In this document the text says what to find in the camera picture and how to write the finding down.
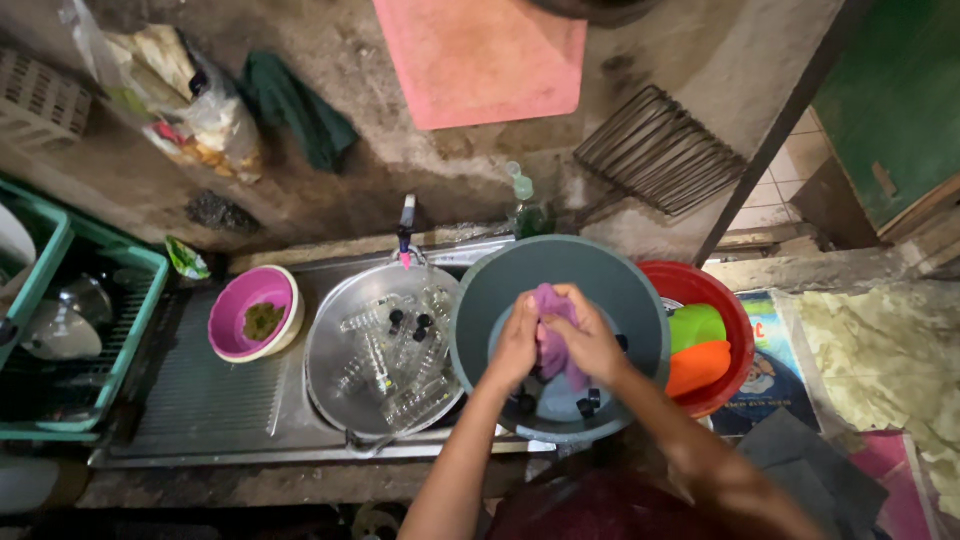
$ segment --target dark green cloth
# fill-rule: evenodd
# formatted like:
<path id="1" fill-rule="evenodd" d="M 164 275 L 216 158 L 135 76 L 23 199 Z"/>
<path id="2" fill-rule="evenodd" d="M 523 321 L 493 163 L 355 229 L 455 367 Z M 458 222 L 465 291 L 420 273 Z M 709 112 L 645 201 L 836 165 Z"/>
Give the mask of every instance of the dark green cloth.
<path id="1" fill-rule="evenodd" d="M 346 118 L 287 69 L 273 53 L 247 55 L 240 93 L 257 119 L 289 124 L 300 149 L 316 170 L 339 172 L 344 150 L 357 139 Z"/>

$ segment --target white plastic basket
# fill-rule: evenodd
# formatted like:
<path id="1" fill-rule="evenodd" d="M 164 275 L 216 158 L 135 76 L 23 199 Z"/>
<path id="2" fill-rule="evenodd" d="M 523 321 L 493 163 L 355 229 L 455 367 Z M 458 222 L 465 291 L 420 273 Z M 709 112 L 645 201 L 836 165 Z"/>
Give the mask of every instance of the white plastic basket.
<path id="1" fill-rule="evenodd" d="M 53 69 L 0 48 L 0 138 L 27 154 L 80 140 L 90 93 Z"/>

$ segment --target white tiled wall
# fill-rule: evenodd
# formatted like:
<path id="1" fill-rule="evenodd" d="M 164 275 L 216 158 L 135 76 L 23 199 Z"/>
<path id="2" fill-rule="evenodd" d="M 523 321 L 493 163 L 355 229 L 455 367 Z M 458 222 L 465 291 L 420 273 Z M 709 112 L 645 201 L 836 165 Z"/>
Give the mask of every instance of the white tiled wall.
<path id="1" fill-rule="evenodd" d="M 731 231 L 799 223 L 803 218 L 788 205 L 830 157 L 827 140 L 816 116 L 807 109 L 793 132 L 783 143 L 770 168 L 751 193 L 743 209 L 733 219 Z"/>

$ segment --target purple cloth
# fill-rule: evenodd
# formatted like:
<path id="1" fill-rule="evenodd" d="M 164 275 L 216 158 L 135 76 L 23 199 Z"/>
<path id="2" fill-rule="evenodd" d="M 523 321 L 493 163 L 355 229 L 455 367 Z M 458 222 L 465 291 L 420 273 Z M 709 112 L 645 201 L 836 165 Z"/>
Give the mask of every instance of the purple cloth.
<path id="1" fill-rule="evenodd" d="M 550 283 L 543 283 L 534 291 L 534 300 L 537 301 L 537 310 L 541 315 L 551 314 L 563 317 L 574 327 L 577 324 L 577 310 L 573 303 L 557 294 Z M 576 362 L 570 357 L 566 342 L 556 332 L 547 328 L 540 321 L 537 327 L 537 343 L 540 352 L 537 365 L 546 379 L 553 379 L 561 372 L 566 374 L 566 382 L 574 392 L 580 392 L 589 386 L 589 377 L 580 371 Z"/>

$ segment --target dish soap bottle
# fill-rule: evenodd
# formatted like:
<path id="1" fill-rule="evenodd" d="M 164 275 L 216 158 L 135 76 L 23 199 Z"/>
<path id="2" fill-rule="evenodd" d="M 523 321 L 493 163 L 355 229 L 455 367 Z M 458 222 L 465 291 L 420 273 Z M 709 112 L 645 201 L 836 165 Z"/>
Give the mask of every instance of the dish soap bottle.
<path id="1" fill-rule="evenodd" d="M 514 229 L 514 237 L 522 240 L 531 236 L 553 234 L 557 229 L 557 217 L 549 204 L 534 197 L 534 183 L 520 172 L 520 164 L 516 161 L 507 163 L 507 174 L 514 179 L 516 195 L 516 206 L 507 212 Z"/>

